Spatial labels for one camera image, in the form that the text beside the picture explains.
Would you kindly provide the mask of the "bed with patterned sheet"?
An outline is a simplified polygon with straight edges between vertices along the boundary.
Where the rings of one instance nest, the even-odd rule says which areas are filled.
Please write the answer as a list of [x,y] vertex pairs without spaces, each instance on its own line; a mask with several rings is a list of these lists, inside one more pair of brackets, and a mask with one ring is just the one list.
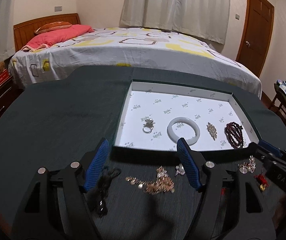
[[262,84],[248,68],[205,42],[158,29],[97,29],[50,48],[17,51],[9,72],[21,87],[67,78],[82,66],[155,68],[195,74],[238,86],[257,96]]

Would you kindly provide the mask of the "red tassel gold charm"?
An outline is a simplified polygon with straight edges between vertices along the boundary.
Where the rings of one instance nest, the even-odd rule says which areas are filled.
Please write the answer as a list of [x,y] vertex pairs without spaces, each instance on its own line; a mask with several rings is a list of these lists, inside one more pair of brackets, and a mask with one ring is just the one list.
[[261,192],[264,192],[269,187],[268,181],[263,174],[255,175],[254,179],[259,184],[259,189]]

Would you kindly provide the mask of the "brown wooden door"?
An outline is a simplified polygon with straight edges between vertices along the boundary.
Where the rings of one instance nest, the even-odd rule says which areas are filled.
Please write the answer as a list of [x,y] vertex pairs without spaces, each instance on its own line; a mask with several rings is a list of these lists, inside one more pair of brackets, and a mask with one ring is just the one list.
[[259,77],[272,38],[274,6],[268,0],[247,0],[244,30],[236,61]]

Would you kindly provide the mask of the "silver leaf brooch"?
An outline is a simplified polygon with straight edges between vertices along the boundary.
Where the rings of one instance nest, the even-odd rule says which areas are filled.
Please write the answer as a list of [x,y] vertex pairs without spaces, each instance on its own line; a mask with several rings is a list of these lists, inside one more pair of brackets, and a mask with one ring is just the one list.
[[218,133],[217,133],[215,126],[213,124],[211,124],[210,122],[208,122],[206,125],[206,129],[209,132],[212,139],[215,141],[218,137]]

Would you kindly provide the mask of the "dark grey table cloth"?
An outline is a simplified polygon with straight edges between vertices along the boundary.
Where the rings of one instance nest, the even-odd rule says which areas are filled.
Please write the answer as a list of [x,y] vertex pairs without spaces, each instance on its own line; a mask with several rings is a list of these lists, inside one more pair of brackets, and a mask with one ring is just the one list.
[[[207,77],[169,70],[83,66],[60,81],[28,86],[0,118],[0,239],[9,239],[19,204],[40,167],[57,170],[115,139],[131,81],[165,82],[233,93],[261,137],[286,150],[286,126],[259,98]],[[182,239],[199,196],[182,180],[180,193],[149,197],[116,178],[108,214],[95,219],[104,239]]]

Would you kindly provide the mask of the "white jewelry tray box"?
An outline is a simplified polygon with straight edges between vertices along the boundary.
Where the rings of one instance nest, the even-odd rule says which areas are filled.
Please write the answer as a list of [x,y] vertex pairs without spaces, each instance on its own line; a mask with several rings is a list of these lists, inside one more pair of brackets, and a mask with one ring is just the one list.
[[258,143],[261,135],[234,92],[175,83],[132,80],[120,90],[120,113],[111,158],[174,157],[179,138],[192,150],[226,154],[235,144]]

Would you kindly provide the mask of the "pearl flower brooch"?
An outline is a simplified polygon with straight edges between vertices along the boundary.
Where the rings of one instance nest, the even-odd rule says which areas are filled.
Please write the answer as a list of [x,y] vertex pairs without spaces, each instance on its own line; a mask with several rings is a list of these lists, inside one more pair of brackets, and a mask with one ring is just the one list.
[[238,165],[239,171],[243,174],[253,173],[256,169],[256,163],[254,156],[250,156],[248,162],[243,162]]

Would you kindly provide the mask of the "white jade bangle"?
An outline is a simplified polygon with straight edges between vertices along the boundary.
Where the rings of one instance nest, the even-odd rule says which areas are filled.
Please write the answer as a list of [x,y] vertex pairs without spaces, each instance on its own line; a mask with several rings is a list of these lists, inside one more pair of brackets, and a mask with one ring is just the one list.
[[189,118],[178,117],[172,119],[167,126],[168,137],[176,143],[179,138],[184,138],[189,146],[198,142],[200,128]]

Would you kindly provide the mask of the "wall socket above headboard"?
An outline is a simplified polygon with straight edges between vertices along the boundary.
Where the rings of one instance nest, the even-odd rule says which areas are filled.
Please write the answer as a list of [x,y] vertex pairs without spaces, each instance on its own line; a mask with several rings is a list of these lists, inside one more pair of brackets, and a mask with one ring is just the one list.
[[55,12],[63,11],[63,7],[62,6],[55,6],[54,11]]

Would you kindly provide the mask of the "orange embroidered cushion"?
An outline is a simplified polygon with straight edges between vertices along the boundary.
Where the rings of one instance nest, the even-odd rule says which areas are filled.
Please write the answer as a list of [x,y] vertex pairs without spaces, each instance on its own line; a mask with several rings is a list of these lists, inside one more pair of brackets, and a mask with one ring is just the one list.
[[34,31],[35,35],[39,35],[42,33],[47,33],[49,31],[55,31],[59,29],[66,29],[71,27],[72,24],[69,22],[64,22],[64,21],[57,21],[57,22],[52,22],[52,23],[47,23],[44,24],[43,26],[39,27]]

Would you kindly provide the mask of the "pink pillow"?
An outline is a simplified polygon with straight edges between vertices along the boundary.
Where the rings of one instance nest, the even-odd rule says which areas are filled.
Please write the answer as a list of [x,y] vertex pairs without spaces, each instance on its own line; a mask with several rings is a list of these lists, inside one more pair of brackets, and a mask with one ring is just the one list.
[[89,25],[73,24],[71,27],[66,29],[59,29],[35,35],[35,37],[28,41],[21,50],[35,51],[43,48],[50,48],[57,43],[65,42],[83,34],[93,32],[94,29]]

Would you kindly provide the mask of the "pearl silver earring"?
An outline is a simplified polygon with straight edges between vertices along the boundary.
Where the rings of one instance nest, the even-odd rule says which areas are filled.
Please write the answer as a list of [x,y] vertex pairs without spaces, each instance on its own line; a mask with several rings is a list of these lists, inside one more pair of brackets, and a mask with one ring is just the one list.
[[182,164],[179,164],[176,166],[176,173],[175,173],[175,176],[183,176],[185,174],[185,170],[184,170],[184,167]]

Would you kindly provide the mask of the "grey window curtain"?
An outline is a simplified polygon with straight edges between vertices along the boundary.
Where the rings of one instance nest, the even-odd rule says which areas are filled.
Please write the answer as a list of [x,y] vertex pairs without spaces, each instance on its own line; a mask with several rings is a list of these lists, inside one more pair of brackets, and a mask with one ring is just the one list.
[[176,31],[225,44],[231,0],[124,0],[120,25]]

